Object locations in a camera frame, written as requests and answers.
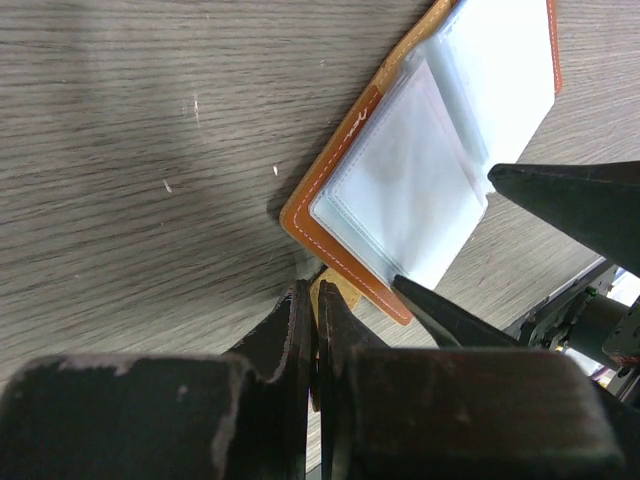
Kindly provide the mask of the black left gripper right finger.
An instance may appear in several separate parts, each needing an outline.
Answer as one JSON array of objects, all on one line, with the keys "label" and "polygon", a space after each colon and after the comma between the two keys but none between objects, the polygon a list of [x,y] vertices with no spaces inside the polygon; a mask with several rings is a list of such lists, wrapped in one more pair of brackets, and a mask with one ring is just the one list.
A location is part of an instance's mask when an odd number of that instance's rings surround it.
[{"label": "black left gripper right finger", "polygon": [[347,479],[354,422],[348,359],[353,349],[387,344],[351,312],[338,287],[325,280],[319,287],[317,319],[321,474],[324,479]]}]

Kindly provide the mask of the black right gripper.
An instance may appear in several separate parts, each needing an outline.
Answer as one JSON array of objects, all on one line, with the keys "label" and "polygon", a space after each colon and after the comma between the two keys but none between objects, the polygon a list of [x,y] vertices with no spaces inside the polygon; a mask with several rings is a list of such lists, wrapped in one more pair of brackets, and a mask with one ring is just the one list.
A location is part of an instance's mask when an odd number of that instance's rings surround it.
[{"label": "black right gripper", "polygon": [[637,395],[639,163],[497,164],[488,179],[502,196],[608,260],[526,311],[506,327],[508,335],[401,275],[394,294],[440,348],[555,351],[611,394]]}]

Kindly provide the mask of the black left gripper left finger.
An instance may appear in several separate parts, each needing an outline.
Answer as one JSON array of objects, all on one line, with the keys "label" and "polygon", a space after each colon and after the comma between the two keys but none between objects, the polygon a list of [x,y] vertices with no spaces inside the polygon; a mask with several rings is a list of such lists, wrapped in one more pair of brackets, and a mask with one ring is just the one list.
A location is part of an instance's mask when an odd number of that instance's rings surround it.
[{"label": "black left gripper left finger", "polygon": [[310,284],[297,280],[223,354],[224,479],[303,479],[315,347]]}]

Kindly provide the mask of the brown leather card holder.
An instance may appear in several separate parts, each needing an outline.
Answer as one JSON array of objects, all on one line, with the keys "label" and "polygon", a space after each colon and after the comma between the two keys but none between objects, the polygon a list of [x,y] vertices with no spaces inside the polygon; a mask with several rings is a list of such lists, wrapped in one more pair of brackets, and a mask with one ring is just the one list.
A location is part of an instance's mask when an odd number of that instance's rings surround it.
[{"label": "brown leather card holder", "polygon": [[283,229],[399,324],[395,277],[434,288],[562,88],[552,1],[435,1],[281,210]]}]

